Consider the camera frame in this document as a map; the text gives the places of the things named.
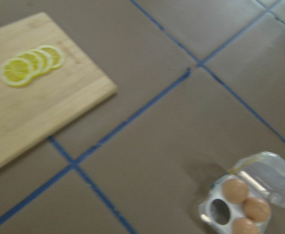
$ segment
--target yellow lemon slice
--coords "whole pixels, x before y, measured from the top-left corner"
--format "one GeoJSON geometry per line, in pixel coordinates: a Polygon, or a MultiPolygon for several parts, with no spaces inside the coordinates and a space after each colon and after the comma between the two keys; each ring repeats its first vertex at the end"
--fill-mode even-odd
{"type": "Polygon", "coordinates": [[[38,48],[39,50],[43,50],[50,54],[53,58],[52,69],[59,68],[64,63],[64,54],[61,49],[53,45],[42,45],[38,48]]]}
{"type": "Polygon", "coordinates": [[[43,50],[38,50],[38,49],[30,50],[30,52],[37,54],[42,59],[42,69],[39,75],[49,72],[53,66],[53,58],[50,56],[50,54],[43,50]]]}
{"type": "Polygon", "coordinates": [[[0,68],[0,77],[10,86],[24,86],[32,80],[33,72],[33,65],[27,59],[11,58],[0,68]]]}
{"type": "Polygon", "coordinates": [[[37,76],[41,73],[43,68],[43,58],[40,55],[31,51],[25,51],[16,55],[16,57],[24,58],[32,64],[34,69],[33,76],[37,76]]]}

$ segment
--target cutting board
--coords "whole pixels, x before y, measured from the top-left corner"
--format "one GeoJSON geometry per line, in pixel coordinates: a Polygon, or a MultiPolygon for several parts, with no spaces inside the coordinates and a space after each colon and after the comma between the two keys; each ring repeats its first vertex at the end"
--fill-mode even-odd
{"type": "Polygon", "coordinates": [[[21,88],[0,81],[0,167],[116,92],[116,85],[45,13],[0,28],[0,65],[44,44],[63,50],[63,67],[21,88]]]}

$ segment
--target transparent plastic lid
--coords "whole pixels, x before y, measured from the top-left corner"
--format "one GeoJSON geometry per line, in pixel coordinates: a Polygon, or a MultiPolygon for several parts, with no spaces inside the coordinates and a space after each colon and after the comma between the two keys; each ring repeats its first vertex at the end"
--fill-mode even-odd
{"type": "Polygon", "coordinates": [[[285,207],[285,160],[262,152],[238,161],[232,169],[270,203],[285,207]]]}

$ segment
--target plastic container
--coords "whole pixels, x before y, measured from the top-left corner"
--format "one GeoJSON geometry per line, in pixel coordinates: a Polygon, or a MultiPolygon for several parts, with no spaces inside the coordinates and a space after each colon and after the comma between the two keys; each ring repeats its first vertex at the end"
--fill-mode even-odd
{"type": "MultiPolygon", "coordinates": [[[[199,206],[199,215],[219,234],[232,234],[232,222],[245,217],[242,204],[228,202],[222,193],[223,183],[232,178],[240,178],[249,185],[249,195],[266,199],[271,204],[285,207],[285,161],[278,155],[262,152],[238,161],[233,169],[212,185],[209,195],[199,206]]],[[[261,234],[270,218],[256,223],[261,234]]]]}

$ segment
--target egg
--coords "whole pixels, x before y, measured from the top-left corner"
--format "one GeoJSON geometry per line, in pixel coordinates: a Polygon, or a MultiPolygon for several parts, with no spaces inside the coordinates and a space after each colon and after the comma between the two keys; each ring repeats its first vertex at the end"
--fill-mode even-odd
{"type": "Polygon", "coordinates": [[[243,211],[256,223],[268,220],[271,215],[269,203],[260,197],[248,197],[243,203],[243,211]]]}
{"type": "Polygon", "coordinates": [[[248,218],[236,218],[231,226],[232,234],[259,234],[255,223],[248,218]]]}
{"type": "Polygon", "coordinates": [[[222,191],[227,201],[238,204],[248,197],[249,187],[241,179],[229,179],[224,182],[222,191]]]}

